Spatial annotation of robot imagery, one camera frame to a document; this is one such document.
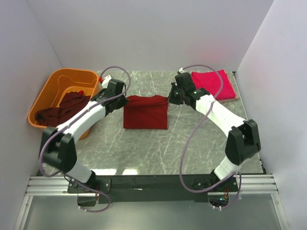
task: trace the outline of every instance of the marble table surface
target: marble table surface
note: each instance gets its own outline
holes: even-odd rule
[[[175,71],[129,71],[131,87],[127,96],[168,96]],[[114,78],[127,82],[121,71],[108,71]],[[235,91],[236,80],[227,72]],[[236,115],[246,118],[241,99],[223,105]],[[76,143],[78,160],[99,175],[178,174],[179,158],[184,144],[202,114],[186,105],[170,104],[168,130],[132,130],[123,128],[123,109],[97,122],[89,136]],[[226,136],[209,119],[196,132],[185,156],[183,173],[210,173],[224,158]],[[242,173],[263,173],[256,154]]]

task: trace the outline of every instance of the orange plastic bin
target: orange plastic bin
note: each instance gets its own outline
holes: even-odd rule
[[[35,120],[37,111],[51,107],[59,107],[62,98],[67,92],[84,91],[85,96],[95,96],[100,91],[98,75],[90,70],[59,69],[55,71],[46,82],[38,98],[34,102],[29,114],[29,123],[37,128],[45,129]],[[88,129],[80,139],[88,136]]]

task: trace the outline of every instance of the folded pink cloth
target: folded pink cloth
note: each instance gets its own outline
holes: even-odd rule
[[[234,91],[234,88],[232,87],[232,84],[230,83],[226,72],[222,69],[219,70],[218,73],[221,75],[224,85],[222,91],[220,92],[220,94],[217,96],[216,99],[218,101],[238,99],[239,97]],[[221,81],[219,76],[215,72],[206,72],[206,73],[192,72],[191,76],[196,86],[196,89],[204,88],[208,90],[213,96],[220,89]]]

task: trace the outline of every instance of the white backdrop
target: white backdrop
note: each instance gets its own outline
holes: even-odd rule
[[[0,1],[0,31],[0,229],[11,230],[38,169],[42,132],[27,114],[61,65],[26,1]]]
[[[273,0],[28,0],[64,67],[237,70]]]
[[[291,229],[306,229],[307,1],[275,0],[236,78]]]

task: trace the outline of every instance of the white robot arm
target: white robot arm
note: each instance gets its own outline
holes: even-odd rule
[[[175,80],[168,101],[173,104],[185,103],[207,115],[227,137],[226,156],[211,173],[213,177],[216,176],[217,180],[224,179],[239,170],[246,160],[260,151],[260,138],[255,121],[246,121],[233,114],[216,101],[207,90],[196,89],[189,73],[179,72]]]
[[[47,146],[43,153],[43,162],[59,169],[71,178],[94,187],[95,173],[77,161],[75,143],[94,123],[127,104],[128,100],[124,95],[102,102],[121,94],[124,86],[124,82],[112,79],[110,76],[106,77],[102,84],[103,89],[90,100],[85,108],[56,128],[47,127],[43,132],[41,149],[53,134],[70,125]]]

